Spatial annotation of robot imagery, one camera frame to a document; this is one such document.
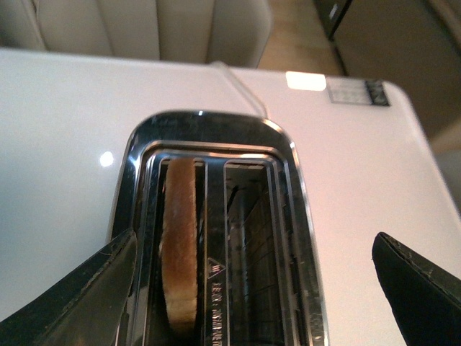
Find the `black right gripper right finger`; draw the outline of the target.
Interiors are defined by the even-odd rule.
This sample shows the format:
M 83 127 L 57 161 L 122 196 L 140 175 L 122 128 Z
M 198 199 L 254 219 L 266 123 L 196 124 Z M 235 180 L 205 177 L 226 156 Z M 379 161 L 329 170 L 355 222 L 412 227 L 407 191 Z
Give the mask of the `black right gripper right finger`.
M 384 232 L 372 260 L 407 345 L 460 344 L 459 278 Z

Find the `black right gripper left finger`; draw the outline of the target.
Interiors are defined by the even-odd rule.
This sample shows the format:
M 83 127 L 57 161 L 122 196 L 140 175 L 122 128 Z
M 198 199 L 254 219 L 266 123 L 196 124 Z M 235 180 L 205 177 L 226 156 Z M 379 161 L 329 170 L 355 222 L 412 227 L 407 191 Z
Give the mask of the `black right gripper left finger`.
M 1 322 L 2 345 L 111 345 L 137 257 L 131 229 Z

